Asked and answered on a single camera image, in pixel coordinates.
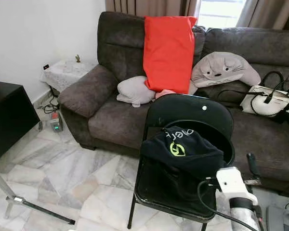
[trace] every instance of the side table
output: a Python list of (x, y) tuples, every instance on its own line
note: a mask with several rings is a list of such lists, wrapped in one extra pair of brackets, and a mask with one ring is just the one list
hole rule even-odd
[(62, 92), (95, 66), (95, 64), (77, 63), (76, 61), (59, 61), (44, 70), (44, 75), (41, 76), (40, 80), (46, 82), (58, 92)]
[(38, 122), (24, 87), (0, 82), (0, 157)]

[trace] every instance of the marble floor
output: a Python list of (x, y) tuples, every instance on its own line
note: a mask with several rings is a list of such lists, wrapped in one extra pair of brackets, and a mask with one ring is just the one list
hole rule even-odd
[[(48, 115), (37, 110), (43, 130), (34, 127), (0, 158), (0, 174), (16, 194), (75, 219), (71, 226), (29, 208), (15, 205), (4, 219), (7, 203), (0, 190), (0, 231), (126, 231), (138, 159), (105, 150), (81, 148), (64, 124), (54, 133)], [(283, 207), (289, 198), (255, 189), (263, 208)], [(229, 204), (217, 193), (219, 211)], [(199, 231), (201, 224), (136, 204), (131, 231)], [(216, 216), (207, 231), (230, 231)]]

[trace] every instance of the black table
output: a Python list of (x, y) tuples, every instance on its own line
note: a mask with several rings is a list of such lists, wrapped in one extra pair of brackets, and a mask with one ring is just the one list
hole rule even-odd
[(38, 122), (24, 87), (0, 82), (0, 157)]

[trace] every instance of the small figurine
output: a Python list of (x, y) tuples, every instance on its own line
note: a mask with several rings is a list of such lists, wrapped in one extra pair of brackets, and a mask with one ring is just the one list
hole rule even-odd
[(79, 57), (79, 55), (76, 55), (75, 58), (76, 58), (76, 62), (77, 62), (77, 63), (80, 63), (80, 57)]

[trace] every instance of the totoro pillow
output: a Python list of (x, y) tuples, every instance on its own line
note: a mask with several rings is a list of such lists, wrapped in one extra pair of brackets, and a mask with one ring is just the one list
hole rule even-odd
[(133, 107), (140, 107), (154, 99), (155, 92), (150, 90), (144, 83), (145, 76), (135, 76), (118, 84), (119, 95), (117, 100), (131, 103)]
[(240, 80), (247, 85), (258, 85), (260, 76), (241, 56), (230, 52), (212, 52), (203, 57), (193, 68), (193, 90)]

